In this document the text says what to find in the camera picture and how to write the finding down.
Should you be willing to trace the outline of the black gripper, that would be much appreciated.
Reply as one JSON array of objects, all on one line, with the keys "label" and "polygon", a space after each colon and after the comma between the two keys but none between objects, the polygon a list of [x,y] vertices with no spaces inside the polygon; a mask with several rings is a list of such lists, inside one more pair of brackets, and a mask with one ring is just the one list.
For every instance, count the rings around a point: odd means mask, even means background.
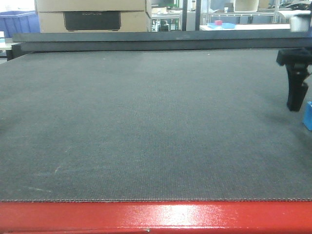
[{"label": "black gripper", "polygon": [[300,111],[309,88],[304,80],[309,76],[308,67],[312,64],[312,49],[281,49],[278,51],[276,62],[280,66],[285,66],[288,74],[287,107],[290,111]]}]

